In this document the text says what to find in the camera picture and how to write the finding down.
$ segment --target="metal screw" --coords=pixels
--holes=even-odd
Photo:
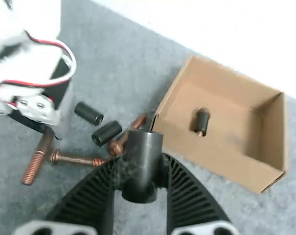
[[[50,128],[46,128],[43,136],[41,137],[36,150],[33,154],[32,159],[26,169],[26,172],[22,178],[22,184],[32,185],[34,183],[35,177],[40,170],[40,167],[45,158],[45,154],[50,149],[51,144],[54,139],[54,133]]]
[[[131,125],[131,130],[139,129],[142,125],[146,123],[147,116],[141,115],[139,116],[134,123]],[[109,146],[109,153],[111,156],[119,156],[124,154],[124,145],[128,138],[128,130],[125,132],[125,134],[118,140],[118,141],[112,141]]]
[[[100,166],[106,161],[100,158],[89,158],[83,157],[76,154],[71,153],[60,153],[60,150],[54,150],[51,154],[49,160],[53,163],[57,163],[58,161],[62,162],[71,162],[71,163],[79,163],[84,165],[92,165],[92,166]]]
[[[37,103],[37,107],[40,109],[43,109],[45,107],[45,105],[43,103]]]

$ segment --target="gray carpet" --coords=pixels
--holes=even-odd
[[[126,128],[138,114],[151,116],[190,50],[88,0],[63,0],[62,33],[78,61],[74,86],[84,100]],[[106,156],[90,136],[96,128],[73,116],[67,151]],[[290,171],[263,194],[211,174],[178,157],[209,189],[244,235],[296,235],[296,100],[288,98]],[[20,179],[40,135],[0,117],[0,235],[43,218],[88,172],[88,167],[45,164],[31,187]],[[166,192],[151,205],[115,200],[116,235],[164,235]]]

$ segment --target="cardboard box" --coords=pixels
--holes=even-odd
[[[192,131],[201,107],[211,114],[205,137]],[[287,170],[285,94],[203,57],[181,69],[151,129],[164,146],[255,192]]]

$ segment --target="black cylinder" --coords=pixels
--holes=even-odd
[[[122,127],[117,121],[111,121],[91,136],[96,145],[102,146],[122,132]]]
[[[103,120],[103,114],[96,111],[85,102],[79,102],[76,105],[75,113],[95,126],[99,125]]]
[[[194,132],[202,133],[202,136],[206,136],[208,120],[210,119],[210,113],[208,109],[201,108],[197,112],[197,119],[195,123]]]
[[[157,198],[155,183],[162,155],[163,135],[156,132],[130,130],[124,156],[129,179],[122,196],[134,203],[150,203]]]

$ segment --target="white wall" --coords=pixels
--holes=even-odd
[[[296,98],[296,0],[94,0]]]

